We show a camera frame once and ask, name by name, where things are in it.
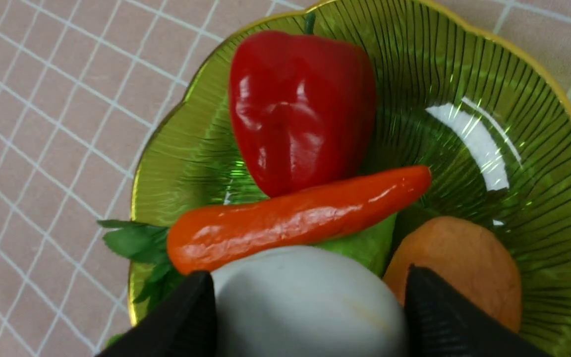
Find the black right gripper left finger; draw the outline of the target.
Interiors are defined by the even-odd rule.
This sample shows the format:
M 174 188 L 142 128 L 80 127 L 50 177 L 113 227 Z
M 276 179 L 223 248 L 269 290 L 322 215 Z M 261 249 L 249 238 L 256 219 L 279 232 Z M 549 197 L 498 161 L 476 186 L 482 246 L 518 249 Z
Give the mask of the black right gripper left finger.
M 216 296 L 208 271 L 195 271 L 100 357 L 214 357 Z

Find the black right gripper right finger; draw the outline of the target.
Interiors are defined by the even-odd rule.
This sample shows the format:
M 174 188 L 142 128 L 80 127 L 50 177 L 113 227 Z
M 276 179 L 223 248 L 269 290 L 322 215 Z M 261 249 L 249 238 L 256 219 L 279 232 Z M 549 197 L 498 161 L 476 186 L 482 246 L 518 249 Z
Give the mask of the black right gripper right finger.
M 547 357 L 428 267 L 412 265 L 404 312 L 410 357 Z

